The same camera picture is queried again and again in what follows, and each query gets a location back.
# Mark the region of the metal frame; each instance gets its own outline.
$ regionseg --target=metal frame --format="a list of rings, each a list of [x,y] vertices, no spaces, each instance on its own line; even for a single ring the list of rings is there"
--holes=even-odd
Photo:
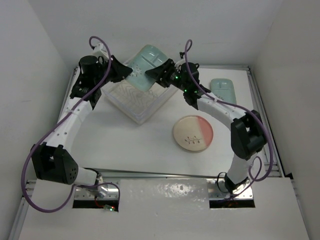
[[[278,155],[278,151],[277,151],[277,148],[276,148],[276,145],[275,145],[275,141],[273,139],[273,135],[272,135],[272,132],[271,132],[271,129],[270,129],[270,125],[269,125],[269,122],[268,122],[268,119],[267,119],[267,115],[266,115],[266,112],[265,112],[265,109],[264,109],[264,105],[263,105],[263,102],[262,102],[262,99],[261,99],[261,96],[260,96],[260,93],[259,93],[259,89],[258,89],[257,83],[256,83],[256,81],[255,81],[255,79],[254,79],[254,77],[253,77],[253,75],[251,73],[250,68],[248,66],[245,66],[245,65],[240,65],[240,66],[239,65],[214,65],[214,66],[202,65],[201,67],[208,68],[208,69],[241,70],[241,71],[246,71],[247,72],[248,81],[249,81],[249,87],[250,87],[251,94],[252,94],[253,106],[255,108],[257,108],[257,110],[260,112],[260,115],[261,115],[261,118],[262,118],[262,122],[266,126],[266,128],[267,128],[267,130],[268,130],[268,132],[269,132],[269,134],[271,136],[273,154],[275,156],[275,160],[276,161],[274,163],[274,168],[272,170],[272,173],[271,173],[270,177],[284,177],[285,175],[284,175],[284,172],[283,172],[283,169],[282,169],[282,165],[281,165],[280,158],[279,158],[279,155]],[[65,96],[64,96],[64,100],[63,100],[63,104],[62,104],[62,107],[61,107],[61,111],[60,111],[59,117],[61,116],[62,111],[64,109],[67,97],[69,95],[69,92],[70,92],[70,89],[71,89],[71,86],[72,86],[72,82],[75,80],[76,72],[77,72],[77,67],[73,70],[73,72],[72,72],[72,74],[70,76],[70,80],[69,80],[67,89],[65,91]],[[124,172],[124,171],[116,171],[116,170],[107,171],[107,170],[105,170],[105,171],[103,171],[102,175],[104,176],[105,174],[107,174],[107,176],[109,178],[130,178],[130,176],[132,177],[133,172]],[[159,177],[161,177],[161,178],[172,178],[172,177],[181,178],[182,177],[181,175],[170,175],[170,174],[165,174],[165,173],[164,174],[159,174],[159,173],[150,173],[150,172],[134,172],[134,174],[138,178],[159,178]],[[190,175],[190,176],[186,176],[186,177],[189,177],[189,178],[192,178],[192,177],[199,178],[199,177],[201,177],[201,178],[214,180],[212,176],[192,176],[192,175]],[[28,189],[27,192],[30,195],[30,197],[32,196],[35,184],[36,184],[35,180],[29,180],[26,183],[26,188]],[[212,185],[212,184],[213,184],[213,181],[210,181],[210,183],[208,185],[208,189],[210,189],[210,187],[211,187],[210,185]],[[21,198],[21,203],[20,203],[20,206],[18,208],[17,214],[15,216],[14,223],[12,225],[12,229],[11,229],[11,232],[10,232],[8,240],[18,240],[19,239],[19,236],[20,236],[20,233],[21,233],[21,230],[22,230],[22,227],[23,227],[26,215],[27,215],[28,207],[29,207],[29,204],[26,202],[25,198],[22,197]]]

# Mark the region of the gray wall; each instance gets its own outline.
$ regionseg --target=gray wall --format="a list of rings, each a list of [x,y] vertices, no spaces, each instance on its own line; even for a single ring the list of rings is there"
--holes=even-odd
[[[285,0],[254,68],[307,228],[320,237],[320,1]]]
[[[121,61],[144,45],[178,58],[187,39],[201,64],[250,64],[282,0],[29,0],[68,66],[98,35]]]
[[[58,118],[66,65],[25,0],[0,2],[0,239],[21,199],[20,176],[32,145]],[[32,167],[29,177],[35,177]]]

